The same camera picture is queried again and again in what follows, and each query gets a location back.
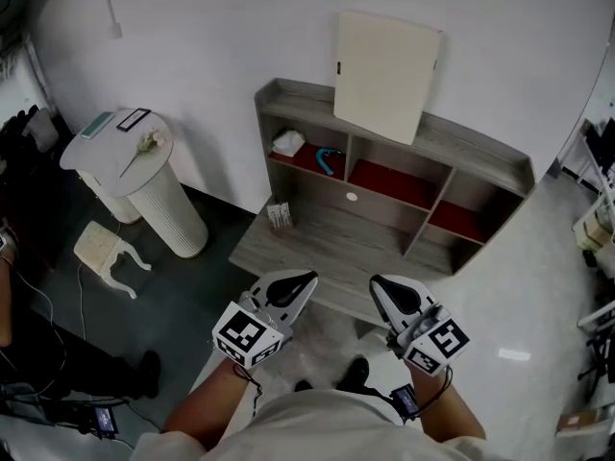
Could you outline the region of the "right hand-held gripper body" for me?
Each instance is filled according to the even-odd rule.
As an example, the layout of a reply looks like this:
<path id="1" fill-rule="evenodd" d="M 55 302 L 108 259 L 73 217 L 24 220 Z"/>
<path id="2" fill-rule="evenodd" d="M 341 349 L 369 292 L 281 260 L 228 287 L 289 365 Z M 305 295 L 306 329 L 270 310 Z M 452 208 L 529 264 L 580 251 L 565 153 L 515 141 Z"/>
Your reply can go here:
<path id="1" fill-rule="evenodd" d="M 402 330 L 392 330 L 387 346 L 428 376 L 436 376 L 469 346 L 471 340 L 449 310 L 435 303 Z"/>

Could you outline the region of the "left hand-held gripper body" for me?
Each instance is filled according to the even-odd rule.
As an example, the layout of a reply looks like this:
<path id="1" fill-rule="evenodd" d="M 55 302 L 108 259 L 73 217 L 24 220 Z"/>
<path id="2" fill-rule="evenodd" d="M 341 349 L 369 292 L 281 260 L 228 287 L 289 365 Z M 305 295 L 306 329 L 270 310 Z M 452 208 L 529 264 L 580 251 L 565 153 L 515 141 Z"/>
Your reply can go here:
<path id="1" fill-rule="evenodd" d="M 259 299 L 243 292 L 213 327 L 213 345 L 244 369 L 251 369 L 290 341 L 294 299 Z"/>

